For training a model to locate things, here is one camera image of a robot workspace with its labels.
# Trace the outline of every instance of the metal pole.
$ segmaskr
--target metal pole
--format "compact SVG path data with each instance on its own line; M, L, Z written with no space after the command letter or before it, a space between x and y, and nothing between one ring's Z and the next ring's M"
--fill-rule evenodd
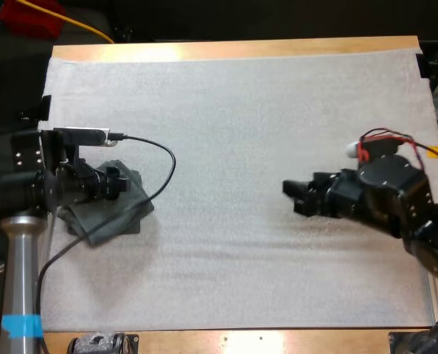
M47 222L33 216L15 216L2 219L0 227L9 240L4 267L0 354L36 354L39 353L38 340L30 320L35 315L38 236L46 229Z

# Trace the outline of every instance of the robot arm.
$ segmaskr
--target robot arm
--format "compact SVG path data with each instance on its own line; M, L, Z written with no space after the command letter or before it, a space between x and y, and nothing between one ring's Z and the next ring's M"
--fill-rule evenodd
M284 181L283 192L298 214L347 218L401 238L438 278L438 204L427 175L404 157L373 153L357 170L314 173L307 183Z

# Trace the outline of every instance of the wooden table frame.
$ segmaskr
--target wooden table frame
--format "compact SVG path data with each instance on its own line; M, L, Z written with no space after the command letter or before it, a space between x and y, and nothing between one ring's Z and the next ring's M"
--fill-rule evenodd
M56 46L52 57L96 62L167 62L325 55L418 48L415 36ZM388 354L388 329L145 331L141 354ZM51 354L82 333L46 333Z

